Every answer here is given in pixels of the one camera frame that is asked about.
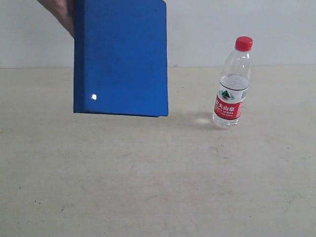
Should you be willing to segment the person's hand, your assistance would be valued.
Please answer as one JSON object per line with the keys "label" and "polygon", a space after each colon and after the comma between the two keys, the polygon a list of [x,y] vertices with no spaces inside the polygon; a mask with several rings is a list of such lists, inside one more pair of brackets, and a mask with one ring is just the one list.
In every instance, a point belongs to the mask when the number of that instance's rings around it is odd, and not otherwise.
{"label": "person's hand", "polygon": [[74,38],[74,0],[37,0]]}

